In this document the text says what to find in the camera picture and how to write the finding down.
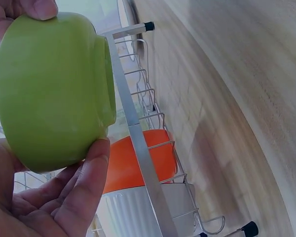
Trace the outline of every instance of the hand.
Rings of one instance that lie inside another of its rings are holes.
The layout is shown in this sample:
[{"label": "hand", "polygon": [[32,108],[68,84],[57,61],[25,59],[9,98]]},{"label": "hand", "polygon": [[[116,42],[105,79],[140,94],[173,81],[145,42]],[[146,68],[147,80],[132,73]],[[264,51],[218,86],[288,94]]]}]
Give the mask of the hand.
[{"label": "hand", "polygon": [[14,173],[25,168],[0,139],[0,237],[85,237],[104,189],[109,153],[109,140],[98,140],[84,163],[38,189],[13,194]]},{"label": "hand", "polygon": [[13,20],[24,13],[47,20],[57,15],[58,8],[55,0],[0,0],[0,43]]}]

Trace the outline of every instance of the wood grain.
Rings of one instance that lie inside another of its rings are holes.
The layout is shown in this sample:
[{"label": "wood grain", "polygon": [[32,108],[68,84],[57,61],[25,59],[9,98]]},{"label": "wood grain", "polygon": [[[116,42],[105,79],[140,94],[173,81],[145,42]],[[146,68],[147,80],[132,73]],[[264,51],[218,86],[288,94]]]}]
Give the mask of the wood grain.
[{"label": "wood grain", "polygon": [[296,236],[296,0],[134,0],[203,217]]}]

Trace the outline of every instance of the white bowl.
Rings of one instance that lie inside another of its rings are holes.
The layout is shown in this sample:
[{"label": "white bowl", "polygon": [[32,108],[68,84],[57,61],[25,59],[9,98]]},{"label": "white bowl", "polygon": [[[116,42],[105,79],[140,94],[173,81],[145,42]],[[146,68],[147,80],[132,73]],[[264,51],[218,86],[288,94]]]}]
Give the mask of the white bowl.
[{"label": "white bowl", "polygon": [[[172,217],[193,210],[185,184],[162,184]],[[160,237],[145,187],[135,187],[104,194],[97,211],[107,237]],[[194,233],[193,213],[173,219],[180,237]]]}]

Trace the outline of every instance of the black rubber foot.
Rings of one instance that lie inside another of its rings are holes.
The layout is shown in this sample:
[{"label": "black rubber foot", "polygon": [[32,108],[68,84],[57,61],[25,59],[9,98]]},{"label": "black rubber foot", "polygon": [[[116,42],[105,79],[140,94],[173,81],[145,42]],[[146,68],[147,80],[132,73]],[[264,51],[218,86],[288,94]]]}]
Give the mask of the black rubber foot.
[{"label": "black rubber foot", "polygon": [[152,21],[144,23],[146,27],[146,31],[153,31],[154,30],[154,23]]},{"label": "black rubber foot", "polygon": [[258,226],[253,221],[246,224],[241,230],[245,233],[246,237],[255,237],[259,234]]}]

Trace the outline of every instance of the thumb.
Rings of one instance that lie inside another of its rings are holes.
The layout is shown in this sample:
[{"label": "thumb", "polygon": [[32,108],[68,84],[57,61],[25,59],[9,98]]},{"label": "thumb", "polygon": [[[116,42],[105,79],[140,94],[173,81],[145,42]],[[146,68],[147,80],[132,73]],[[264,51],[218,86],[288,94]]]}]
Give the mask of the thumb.
[{"label": "thumb", "polygon": [[26,14],[37,20],[48,20],[58,13],[55,0],[20,0],[20,3]]}]

